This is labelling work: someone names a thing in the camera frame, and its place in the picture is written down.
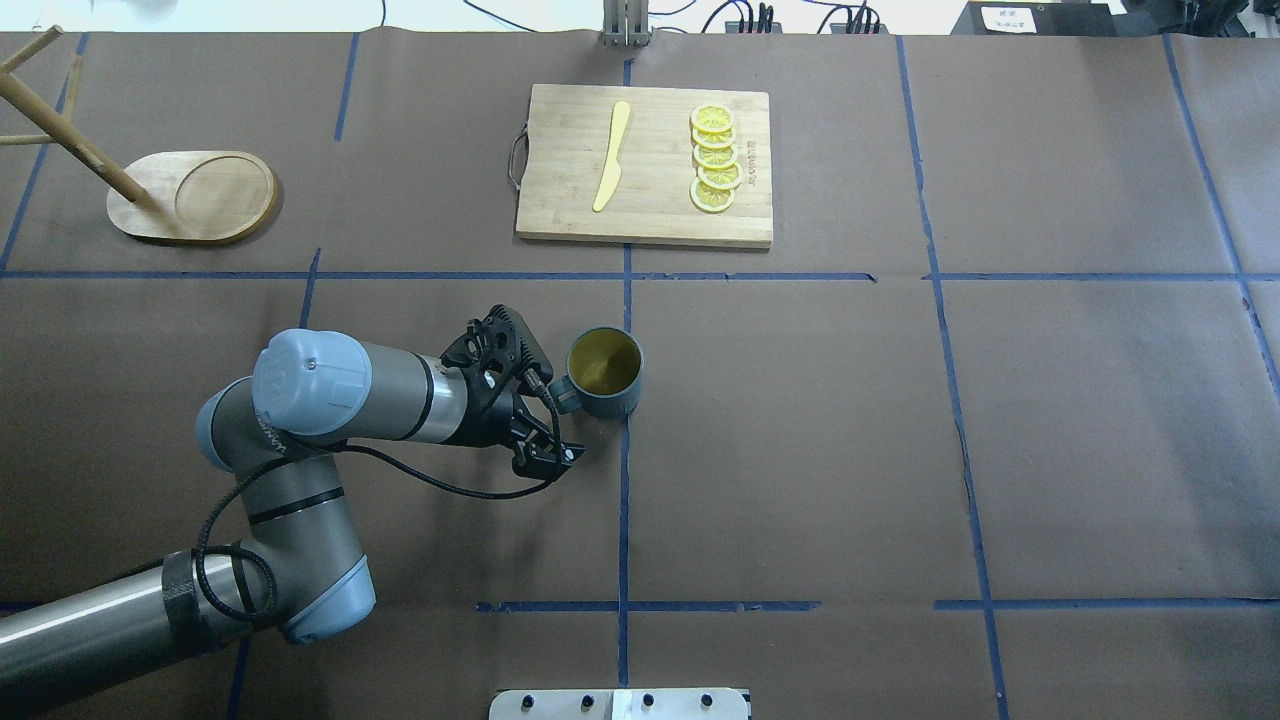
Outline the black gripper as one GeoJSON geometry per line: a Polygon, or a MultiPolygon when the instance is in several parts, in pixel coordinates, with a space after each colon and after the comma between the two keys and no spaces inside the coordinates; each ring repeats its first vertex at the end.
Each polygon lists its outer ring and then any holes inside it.
{"type": "Polygon", "coordinates": [[[556,442],[526,405],[518,386],[507,386],[483,413],[468,407],[462,420],[462,446],[512,450],[512,471],[527,479],[559,479],[588,451],[584,445],[556,442]]]}

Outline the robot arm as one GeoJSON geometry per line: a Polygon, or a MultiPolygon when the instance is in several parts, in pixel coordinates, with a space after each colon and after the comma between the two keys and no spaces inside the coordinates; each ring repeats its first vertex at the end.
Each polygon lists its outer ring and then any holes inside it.
{"type": "Polygon", "coordinates": [[[584,455],[561,434],[553,368],[521,331],[474,322],[443,357],[333,331],[284,331],[200,410],[206,459],[236,478],[191,550],[3,620],[3,716],[29,717],[276,628],[311,644],[376,603],[339,454],[424,471],[375,439],[512,452],[521,498],[584,455]],[[553,410],[550,421],[527,405],[553,410]]]}

